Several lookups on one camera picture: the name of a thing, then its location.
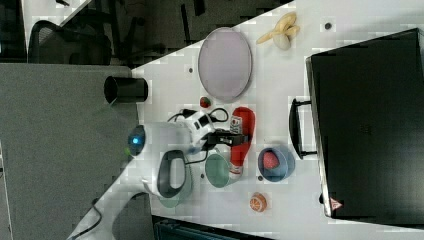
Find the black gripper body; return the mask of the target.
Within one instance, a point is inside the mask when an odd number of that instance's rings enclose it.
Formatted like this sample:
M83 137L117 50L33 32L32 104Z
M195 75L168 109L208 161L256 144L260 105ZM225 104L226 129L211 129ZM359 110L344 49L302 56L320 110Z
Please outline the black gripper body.
M225 144L227 146L238 146L249 140L248 135L232 133L230 131L216 131L207 136L207 143L215 146L218 144Z

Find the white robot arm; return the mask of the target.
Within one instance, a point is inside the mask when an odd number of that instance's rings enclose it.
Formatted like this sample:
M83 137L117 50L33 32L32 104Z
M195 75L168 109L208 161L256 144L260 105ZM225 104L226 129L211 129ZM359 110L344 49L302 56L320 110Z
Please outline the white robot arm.
M117 179L92 202L66 240L115 240L113 224L122 209L135 195L148 193L172 198L180 193L187 180L186 159L218 144L232 148L230 172L242 173L254 128L255 114L239 107L226 120L228 130L214 126L218 121L210 113L184 109L166 122L136 126L128 137L132 159Z

